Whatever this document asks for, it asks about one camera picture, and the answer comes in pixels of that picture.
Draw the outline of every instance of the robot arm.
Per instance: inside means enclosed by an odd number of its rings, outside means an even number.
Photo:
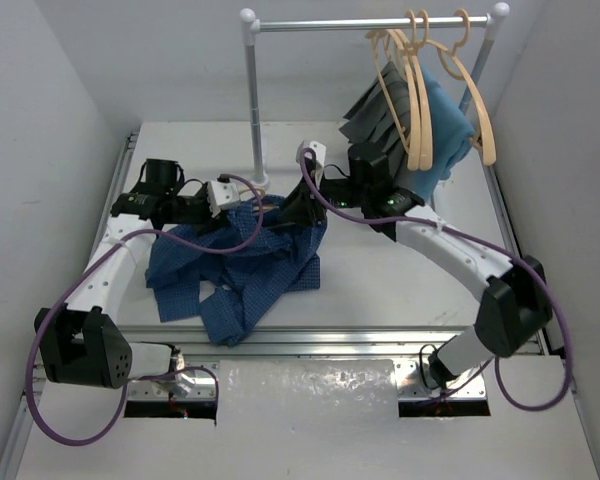
[[[444,223],[428,205],[415,207],[409,216]],[[439,386],[494,355],[510,357],[551,319],[533,279],[499,252],[411,222],[396,225],[396,242],[443,268],[480,302],[476,323],[428,359],[429,374]],[[532,257],[525,260],[544,279],[542,265]]]
[[[320,181],[326,149],[320,144],[317,145],[323,148],[315,148],[316,144],[310,142],[318,153],[314,178]],[[359,206],[366,218],[403,215],[408,211],[409,216],[443,223],[422,199],[393,186],[393,179],[387,178],[384,154],[369,145],[354,145],[349,153],[349,179],[321,179],[320,191],[331,203]],[[217,214],[235,205],[234,195],[231,201],[225,201],[223,190],[223,201],[218,202],[213,195],[218,182],[211,182],[213,185],[205,185],[193,197],[178,196],[184,184],[182,175],[177,176],[178,170],[175,162],[147,161],[146,181],[139,181],[114,204],[92,262],[132,231],[161,229],[165,223],[189,223],[202,232],[222,226],[222,215]],[[305,225],[324,221],[324,207],[306,187],[301,181],[282,204],[279,218]],[[441,228],[417,223],[399,222],[375,229],[429,258],[480,302],[475,325],[429,356],[428,375],[437,385],[445,386],[494,355],[513,355],[551,318],[547,300],[533,280],[506,256],[449,235]],[[116,327],[123,294],[153,241],[151,235],[127,240],[69,297],[40,346],[49,380],[119,388],[129,379],[176,369],[173,346],[128,343]],[[526,260],[544,277],[542,266],[535,259]],[[47,312],[48,309],[42,309],[38,314],[36,329]]]

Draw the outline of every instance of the white table surface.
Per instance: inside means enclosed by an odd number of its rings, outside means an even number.
[[[335,122],[262,125],[270,193],[286,195],[298,183],[295,163],[304,139],[327,146],[328,162],[347,166],[348,145]],[[147,158],[178,161],[187,177],[209,180],[220,173],[252,173],[246,122],[144,123],[124,190],[135,184]],[[330,177],[337,173],[329,171]],[[195,184],[184,192],[195,192]],[[491,198],[475,152],[438,188],[438,212],[467,232],[503,244]],[[258,326],[422,327],[472,325],[478,303],[455,279],[420,254],[396,245],[369,227],[329,215],[319,249],[321,288],[283,295]],[[145,287],[148,257],[139,265],[120,308],[121,325],[158,325],[153,292]],[[202,325],[199,317],[162,324]]]
[[[200,419],[123,418],[96,444],[72,448],[34,426],[18,479],[597,479],[572,398],[542,413],[516,410],[497,390],[491,367],[491,416],[447,419],[398,418],[367,390],[368,405],[377,408],[356,407],[351,397],[336,406],[329,399],[339,393],[321,391],[320,382],[317,391],[315,383],[289,385],[284,376],[272,377],[274,367],[261,367],[244,372],[240,363],[220,362],[226,387],[215,427]],[[515,357],[504,367],[522,402],[546,401],[561,382],[556,357]],[[307,389],[313,398],[301,405],[289,394],[306,398]],[[380,400],[386,393],[378,393]],[[81,438],[102,428],[119,394],[48,384],[41,410],[61,433]]]

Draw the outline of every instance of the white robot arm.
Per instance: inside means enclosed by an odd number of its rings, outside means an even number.
[[[310,145],[318,154],[314,178],[320,180],[326,149],[313,141],[303,143],[301,148],[305,145]],[[360,161],[365,162],[363,157],[358,149],[355,156],[358,163],[350,165],[352,175],[344,182],[359,181],[353,170]],[[148,160],[147,181],[139,181],[130,193],[121,195],[116,202],[92,262],[105,254],[112,244],[122,242],[122,238],[132,231],[152,227],[160,229],[164,223],[213,221],[210,211],[214,210],[215,216],[218,209],[210,207],[218,205],[213,194],[217,182],[205,185],[195,197],[174,197],[170,192],[175,191],[177,195],[178,182],[182,182],[176,178],[177,167],[171,164],[174,162]],[[374,159],[365,162],[364,166],[367,168],[371,164],[376,169],[382,162]],[[358,179],[364,182],[371,179],[375,182],[372,187],[382,182],[378,176],[364,173],[358,175]],[[357,193],[351,196],[351,192],[368,192],[366,186],[361,188],[359,184],[337,183],[343,182],[340,180],[329,182],[322,180],[321,191],[324,189],[327,196],[332,195],[332,203],[340,206],[343,203],[347,206],[359,204],[365,217],[369,214],[377,218],[378,212],[384,214],[382,209],[374,209],[373,202],[368,199],[354,198]],[[324,215],[324,209],[320,211],[320,208],[316,208],[317,202],[304,187],[306,185],[301,182],[283,205],[293,207],[294,218],[297,218],[299,206],[300,209],[306,208],[308,221],[314,222],[316,215]],[[402,199],[394,193],[389,194],[391,199]],[[533,281],[524,271],[513,266],[505,255],[445,233],[441,228],[444,221],[431,207],[423,202],[407,200],[397,202],[398,205],[391,200],[391,214],[395,215],[395,208],[402,208],[404,211],[399,214],[408,210],[410,217],[430,220],[432,225],[438,227],[399,222],[393,224],[391,230],[381,231],[446,270],[480,302],[476,324],[429,356],[430,380],[442,387],[494,355],[507,357],[515,353],[549,321],[551,313],[546,299],[535,288]],[[233,202],[225,203],[221,209],[232,205]],[[107,263],[69,297],[65,309],[56,316],[41,343],[45,370],[51,381],[118,388],[129,379],[160,375],[175,368],[174,346],[128,343],[116,328],[122,296],[139,260],[153,241],[151,235],[127,240]],[[529,257],[527,262],[543,276],[542,266],[536,260]],[[46,309],[40,311],[36,326],[47,312]]]

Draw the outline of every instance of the small white connector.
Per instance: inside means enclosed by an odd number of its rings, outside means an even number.
[[[298,147],[298,152],[296,154],[296,163],[300,163],[300,152],[304,148],[310,148],[314,152],[316,152],[316,175],[315,182],[316,186],[320,186],[320,181],[322,180],[322,175],[324,173],[324,164],[327,161],[327,147],[320,142],[316,142],[315,140],[305,140]]]
[[[211,216],[214,218],[222,210],[229,210],[240,205],[238,186],[233,182],[224,183],[213,180],[207,184],[207,195]]]

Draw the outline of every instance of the metal rod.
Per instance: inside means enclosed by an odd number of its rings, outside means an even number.
[[[469,17],[472,27],[486,27],[489,15]],[[422,26],[424,20],[416,18],[416,26]],[[382,18],[369,20],[309,20],[302,22],[260,22],[254,33],[265,32],[306,32],[319,30],[373,30],[384,28],[404,29],[411,26],[409,18]],[[462,17],[431,17],[430,28],[449,28],[464,26]]]
[[[484,66],[487,64],[489,53],[491,53],[491,47],[493,47],[493,40],[487,40],[485,38],[482,42],[482,46],[480,47],[480,51],[478,52],[476,63],[473,65],[473,69],[471,70],[471,78],[476,85],[482,76]],[[460,101],[459,106],[462,113],[467,113],[467,110],[469,109],[469,103],[471,103],[471,92],[469,91],[469,87],[467,87],[464,89],[464,95],[462,95],[462,100]]]
[[[245,45],[247,83],[249,85],[249,119],[251,122],[251,147],[253,149],[254,183],[264,184],[264,162],[262,159],[262,134],[260,133],[260,109],[258,107],[258,81],[256,75],[256,47]]]

